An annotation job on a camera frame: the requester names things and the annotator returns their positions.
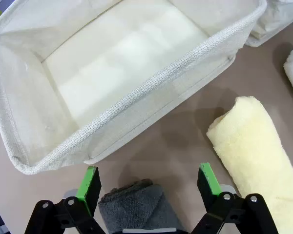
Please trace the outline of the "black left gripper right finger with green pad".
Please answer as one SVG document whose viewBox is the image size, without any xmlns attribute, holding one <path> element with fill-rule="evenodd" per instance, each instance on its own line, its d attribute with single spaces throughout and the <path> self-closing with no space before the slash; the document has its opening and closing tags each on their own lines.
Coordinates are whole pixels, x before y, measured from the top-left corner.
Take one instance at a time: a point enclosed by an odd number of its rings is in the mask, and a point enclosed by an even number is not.
<svg viewBox="0 0 293 234">
<path fill-rule="evenodd" d="M 209 163 L 201 163 L 197 187 L 206 213 L 193 229 L 193 234 L 218 234 L 224 224 L 235 224 L 241 234 L 277 234 L 269 208 L 260 194 L 245 198 L 222 191 Z"/>
</svg>

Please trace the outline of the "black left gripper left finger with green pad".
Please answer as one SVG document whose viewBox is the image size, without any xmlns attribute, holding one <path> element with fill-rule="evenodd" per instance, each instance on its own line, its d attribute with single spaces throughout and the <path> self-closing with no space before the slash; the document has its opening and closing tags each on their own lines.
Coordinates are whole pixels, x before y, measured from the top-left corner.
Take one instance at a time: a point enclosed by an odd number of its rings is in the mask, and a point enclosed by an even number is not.
<svg viewBox="0 0 293 234">
<path fill-rule="evenodd" d="M 50 200 L 36 203 L 25 233 L 63 234 L 66 229 L 75 228 L 80 234 L 103 234 L 94 219 L 101 187 L 98 168 L 89 166 L 75 196 L 57 204 Z"/>
</svg>

